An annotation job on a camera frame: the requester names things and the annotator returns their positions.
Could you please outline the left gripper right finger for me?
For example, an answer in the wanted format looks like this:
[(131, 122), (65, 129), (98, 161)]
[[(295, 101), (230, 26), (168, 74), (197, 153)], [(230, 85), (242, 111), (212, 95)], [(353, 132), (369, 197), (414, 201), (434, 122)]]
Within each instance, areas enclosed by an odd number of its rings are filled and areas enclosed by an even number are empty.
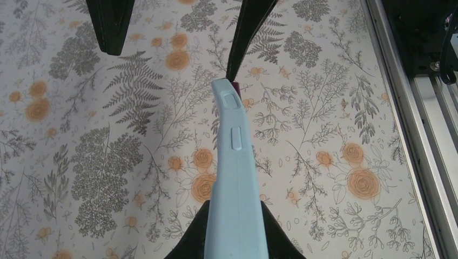
[(306, 259), (293, 245), (273, 214), (261, 201), (269, 259)]

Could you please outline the floral patterned table mat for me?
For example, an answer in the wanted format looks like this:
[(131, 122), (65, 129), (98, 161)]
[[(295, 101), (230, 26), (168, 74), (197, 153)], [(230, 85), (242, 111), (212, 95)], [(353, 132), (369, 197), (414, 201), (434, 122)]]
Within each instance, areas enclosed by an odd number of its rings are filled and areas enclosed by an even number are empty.
[[(1, 258), (164, 258), (217, 165), (240, 1), (1, 1)], [(260, 199), (306, 258), (438, 258), (361, 1), (279, 1), (238, 73)]]

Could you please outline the light blue phone case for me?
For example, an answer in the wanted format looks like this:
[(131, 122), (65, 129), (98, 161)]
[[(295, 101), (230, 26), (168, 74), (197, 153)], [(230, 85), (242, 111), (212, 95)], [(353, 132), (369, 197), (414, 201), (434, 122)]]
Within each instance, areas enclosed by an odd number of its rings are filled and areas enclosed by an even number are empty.
[(249, 120), (228, 79), (214, 80), (211, 86), (220, 125), (204, 257), (268, 258)]

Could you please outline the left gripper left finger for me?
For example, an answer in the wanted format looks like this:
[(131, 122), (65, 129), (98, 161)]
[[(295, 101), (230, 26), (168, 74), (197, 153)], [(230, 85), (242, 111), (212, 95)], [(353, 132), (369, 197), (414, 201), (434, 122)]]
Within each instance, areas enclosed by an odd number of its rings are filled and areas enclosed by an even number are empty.
[(188, 229), (165, 259), (203, 259), (210, 200), (203, 203)]

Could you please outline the aluminium rail frame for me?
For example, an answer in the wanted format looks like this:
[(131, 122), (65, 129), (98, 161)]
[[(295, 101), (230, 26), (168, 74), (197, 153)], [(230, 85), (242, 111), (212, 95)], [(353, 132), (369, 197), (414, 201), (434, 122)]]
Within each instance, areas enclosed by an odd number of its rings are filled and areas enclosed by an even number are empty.
[[(362, 5), (400, 116), (402, 141), (426, 209), (432, 247), (439, 258), (457, 258), (457, 84), (444, 83), (440, 75), (406, 74), (381, 2)], [(457, 35), (443, 47), (443, 59), (457, 71)]]

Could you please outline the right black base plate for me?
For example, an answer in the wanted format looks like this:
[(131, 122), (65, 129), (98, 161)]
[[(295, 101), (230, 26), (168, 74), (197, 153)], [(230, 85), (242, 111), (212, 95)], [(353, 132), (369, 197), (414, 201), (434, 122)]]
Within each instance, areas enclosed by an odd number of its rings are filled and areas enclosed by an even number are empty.
[(443, 42), (457, 1), (381, 3), (406, 74), (438, 77)]

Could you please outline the magenta smartphone black screen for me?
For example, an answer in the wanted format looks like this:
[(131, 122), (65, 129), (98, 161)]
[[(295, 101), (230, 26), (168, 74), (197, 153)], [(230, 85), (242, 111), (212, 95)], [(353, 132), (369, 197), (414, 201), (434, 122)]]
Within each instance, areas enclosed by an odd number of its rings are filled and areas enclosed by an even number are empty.
[(233, 81), (231, 84), (232, 84), (233, 88), (235, 89), (235, 91), (236, 91), (237, 95), (239, 96), (239, 98), (241, 98), (241, 92), (240, 92), (239, 83), (236, 82), (236, 81)]

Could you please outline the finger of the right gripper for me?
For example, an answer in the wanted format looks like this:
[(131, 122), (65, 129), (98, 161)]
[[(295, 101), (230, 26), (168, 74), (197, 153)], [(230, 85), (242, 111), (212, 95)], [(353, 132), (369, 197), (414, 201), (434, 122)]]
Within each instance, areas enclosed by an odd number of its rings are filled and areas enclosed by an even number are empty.
[(272, 12), (276, 0), (243, 0), (228, 55), (226, 79), (234, 81), (255, 34)]
[(134, 0), (86, 0), (99, 48), (120, 56), (125, 43)]

